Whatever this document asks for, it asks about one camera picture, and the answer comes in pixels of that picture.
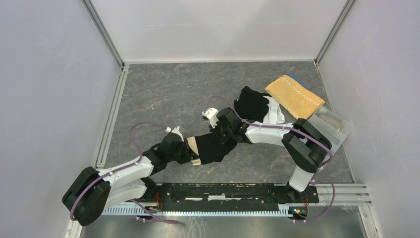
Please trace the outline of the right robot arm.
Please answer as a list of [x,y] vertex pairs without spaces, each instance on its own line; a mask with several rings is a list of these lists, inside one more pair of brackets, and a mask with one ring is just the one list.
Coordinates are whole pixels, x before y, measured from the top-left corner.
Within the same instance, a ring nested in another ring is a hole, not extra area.
[[231,108],[221,111],[208,108],[202,115],[221,143],[233,140],[283,146],[296,164],[286,188],[286,196],[292,202],[299,202],[306,196],[306,187],[314,175],[333,156],[331,142],[306,119],[287,124],[249,122]]

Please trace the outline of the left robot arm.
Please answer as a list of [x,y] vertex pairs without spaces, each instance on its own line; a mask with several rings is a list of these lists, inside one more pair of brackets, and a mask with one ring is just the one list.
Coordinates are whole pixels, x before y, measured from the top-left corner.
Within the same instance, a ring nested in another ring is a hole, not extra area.
[[185,139],[175,129],[161,143],[129,162],[102,170],[86,167],[66,191],[62,203],[72,221],[87,226],[104,210],[121,202],[137,198],[152,201],[156,189],[150,177],[164,170],[168,163],[188,160]]

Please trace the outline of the black underwear beige waistband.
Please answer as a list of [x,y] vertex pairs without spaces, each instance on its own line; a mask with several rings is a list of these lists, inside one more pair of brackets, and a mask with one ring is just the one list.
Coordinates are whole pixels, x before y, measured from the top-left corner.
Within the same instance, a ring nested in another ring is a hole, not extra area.
[[212,133],[188,137],[185,142],[193,166],[220,163],[237,145],[233,139],[222,144]]

